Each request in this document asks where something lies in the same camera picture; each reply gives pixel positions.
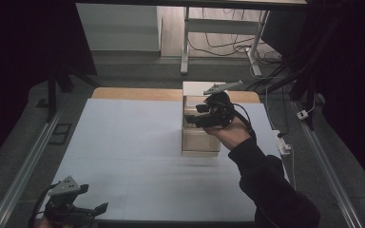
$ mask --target human hand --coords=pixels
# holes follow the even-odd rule
[[[203,130],[218,138],[229,150],[250,138],[247,127],[238,117],[234,117],[232,123],[225,128],[204,127]]]
[[[49,220],[43,216],[37,228],[53,228]],[[62,228],[73,228],[73,225],[63,225]]]

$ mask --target gray floor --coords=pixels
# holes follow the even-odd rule
[[[137,56],[95,56],[94,59],[99,73],[95,79],[103,86],[181,88],[183,80],[235,82],[239,79],[243,80],[247,86],[256,81],[249,74],[248,61],[192,60],[188,75],[182,77],[179,72],[179,60]],[[263,66],[261,69],[262,72],[267,73],[273,68],[274,66]],[[78,123],[86,99],[91,96],[94,89],[76,77],[72,77],[72,81],[75,88],[70,94],[68,106],[58,123],[70,125],[69,135],[66,139],[61,139],[61,136],[50,138],[51,143],[45,148],[6,227],[27,226],[31,209],[38,195],[51,184],[66,152],[67,144]],[[295,111],[287,95],[289,89],[290,85],[284,88],[283,94],[281,90],[278,90],[268,95],[268,107],[275,128],[282,132],[289,129],[284,139],[295,148],[294,157],[283,158],[289,178],[293,182],[294,165],[296,188],[307,195],[320,210],[322,215],[320,227],[348,227],[305,138],[300,122],[295,117]],[[37,85],[30,91],[28,106],[0,149],[0,201],[45,124],[47,110],[36,106],[41,99],[47,98],[47,94],[46,84]],[[263,103],[265,99],[265,96],[261,96]],[[316,133],[365,225],[365,173],[352,153],[325,123],[321,108],[320,102],[317,102],[314,118]]]

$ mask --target black sleeve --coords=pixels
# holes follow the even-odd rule
[[[251,139],[235,147],[229,158],[239,167],[241,190],[277,227],[318,226],[318,209],[284,178],[280,159],[265,156]]]

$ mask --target wooden edge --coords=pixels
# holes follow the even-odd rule
[[[229,91],[232,103],[260,103],[259,96],[250,91]],[[182,101],[182,89],[165,88],[126,88],[126,87],[98,87],[94,90],[93,99],[118,99],[141,101]]]

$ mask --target white table surface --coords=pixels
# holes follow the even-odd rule
[[[259,147],[279,157],[263,104],[242,105]],[[89,184],[74,204],[108,202],[97,219],[254,220],[224,146],[216,158],[181,156],[182,117],[181,102],[89,99],[53,183],[71,175]]]

